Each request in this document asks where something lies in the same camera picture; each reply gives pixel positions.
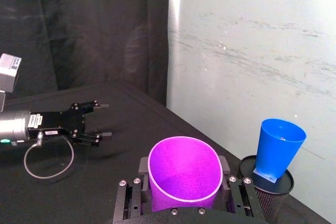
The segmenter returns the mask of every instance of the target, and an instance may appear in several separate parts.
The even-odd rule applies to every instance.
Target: bolt
[[[122,180],[119,182],[119,186],[125,186],[127,184],[126,180]]]
[[[172,215],[177,215],[178,214],[178,209],[177,208],[172,208],[172,210],[170,210],[170,213]]]
[[[245,184],[250,184],[251,183],[251,179],[250,178],[244,178],[244,183]]]
[[[205,215],[205,213],[206,213],[205,208],[200,207],[200,208],[198,209],[198,213],[199,213],[200,215]]]
[[[133,180],[133,182],[134,182],[135,184],[138,184],[138,183],[141,182],[141,179],[139,179],[139,178],[135,178],[135,179]]]
[[[229,178],[229,180],[231,181],[231,182],[236,182],[236,177],[234,177],[234,176],[231,176],[230,178]]]

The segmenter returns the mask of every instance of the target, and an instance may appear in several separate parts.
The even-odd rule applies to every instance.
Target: magenta cup
[[[212,207],[222,184],[218,155],[201,140],[175,136],[158,142],[148,157],[152,211]]]

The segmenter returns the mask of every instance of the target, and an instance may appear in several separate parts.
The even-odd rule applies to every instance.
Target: black tablecloth
[[[132,180],[139,160],[152,146],[170,136],[192,136],[224,155],[236,174],[239,159],[177,115],[125,83],[102,84],[8,101],[5,110],[62,111],[71,103],[98,100],[109,104],[87,115],[88,132],[111,131],[99,148],[76,145],[69,171],[50,180],[29,176],[23,166],[30,144],[0,145],[0,223],[108,223],[113,216],[117,185]],[[39,175],[51,175],[69,162],[64,141],[50,141],[30,153],[28,165]],[[328,223],[289,197],[278,223]]]

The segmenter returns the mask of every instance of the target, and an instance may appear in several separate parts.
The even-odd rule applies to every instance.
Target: blue cup rim
[[[289,122],[289,121],[286,121],[286,120],[283,120],[283,119],[279,119],[279,118],[268,118],[268,119],[265,119],[265,120],[262,121],[262,123],[261,123],[261,128],[262,128],[267,134],[269,134],[270,136],[279,139],[278,136],[276,136],[276,135],[270,133],[269,131],[267,131],[267,130],[264,128],[264,122],[266,122],[266,121],[270,121],[270,120],[282,121],[282,122],[285,122],[285,123],[288,123],[288,124],[292,124],[292,125],[293,125],[294,127],[296,127],[298,130],[300,130],[300,131],[303,133],[303,135],[304,135],[304,138],[303,138],[302,140],[300,140],[300,141],[290,141],[290,140],[285,140],[286,142],[289,142],[289,143],[301,143],[301,142],[304,142],[304,141],[306,140],[306,138],[307,138],[307,134],[305,133],[305,131],[304,131],[300,126],[298,126],[298,125],[296,125],[296,124],[294,124],[294,123],[292,123],[292,122]]]

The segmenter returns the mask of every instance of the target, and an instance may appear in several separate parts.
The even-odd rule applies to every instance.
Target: white cable
[[[27,156],[28,156],[28,153],[34,149],[36,147],[36,144],[33,144],[25,153],[25,157],[23,159],[23,164],[25,165],[25,169],[27,171],[27,173],[29,173],[31,176],[35,177],[35,178],[39,178],[39,179],[48,179],[48,178],[54,178],[58,175],[61,175],[62,173],[64,173],[71,165],[72,165],[72,162],[74,161],[74,156],[75,156],[75,153],[74,153],[74,149],[72,148],[72,145],[70,143],[69,140],[67,140],[64,136],[61,136],[65,139],[65,141],[67,141],[68,145],[70,146],[70,149],[71,149],[71,160],[70,160],[70,163],[68,164],[67,167],[65,167],[65,169],[61,170],[59,173],[56,173],[54,175],[51,175],[51,176],[47,176],[47,177],[41,177],[41,176],[37,176],[35,175],[34,173],[32,173],[29,169],[28,169],[28,166],[27,166]]]

